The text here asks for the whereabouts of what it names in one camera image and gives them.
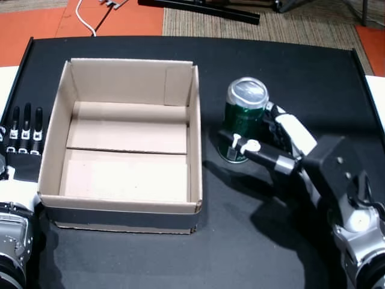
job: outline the black tabletop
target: black tabletop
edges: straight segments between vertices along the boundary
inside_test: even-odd
[[[204,204],[192,235],[58,229],[42,220],[44,249],[31,262],[40,288],[346,288],[324,223],[311,206],[276,197],[269,174],[217,154],[227,86],[258,78],[270,98],[317,137],[349,136],[384,201],[381,133],[351,51],[273,42],[175,37],[33,41],[8,111],[42,106],[45,124],[66,60],[73,57],[191,60],[199,66]]]

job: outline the open cardboard box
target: open cardboard box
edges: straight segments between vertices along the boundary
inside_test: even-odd
[[[193,232],[202,206],[198,68],[189,61],[66,62],[38,192],[61,227]]]

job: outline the white robot part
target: white robot part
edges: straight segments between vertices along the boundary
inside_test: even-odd
[[[317,141],[310,132],[292,114],[281,114],[276,117],[276,122],[281,125],[291,139],[293,157],[308,155],[317,145]]]
[[[238,143],[238,140],[240,140],[242,137],[239,134],[234,134],[233,138],[234,138],[234,140],[233,140],[231,147],[232,147],[232,149],[235,149],[236,144]]]
[[[245,151],[248,150],[250,152],[259,152],[260,151],[260,143],[257,140],[248,140],[246,144],[244,144],[239,150],[241,154],[245,154]]]
[[[11,166],[7,166],[7,173],[9,178],[0,181],[0,202],[12,202],[34,212],[35,206],[40,203],[40,197],[37,194],[37,183],[13,179],[15,169]]]

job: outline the can top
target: can top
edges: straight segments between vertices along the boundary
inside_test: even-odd
[[[233,81],[227,91],[227,102],[240,107],[264,108],[269,100],[266,86],[258,79],[243,77]]]

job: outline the floor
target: floor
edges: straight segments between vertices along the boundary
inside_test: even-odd
[[[261,14],[260,25],[250,25],[188,11],[140,6],[137,0],[130,0],[110,12],[97,35],[230,37],[354,48],[366,74],[385,76],[385,31],[378,30],[380,26],[375,22],[368,22],[371,28],[360,26],[361,1],[306,0],[295,9],[278,14],[256,7],[254,1],[232,0],[233,6]],[[78,0],[0,0],[0,25],[7,27],[0,30],[0,66],[18,65],[30,36],[90,36],[76,18],[77,3]],[[106,11],[106,6],[97,0],[83,0],[80,14],[95,27]],[[370,19],[381,22],[384,13],[385,1],[369,1]]]

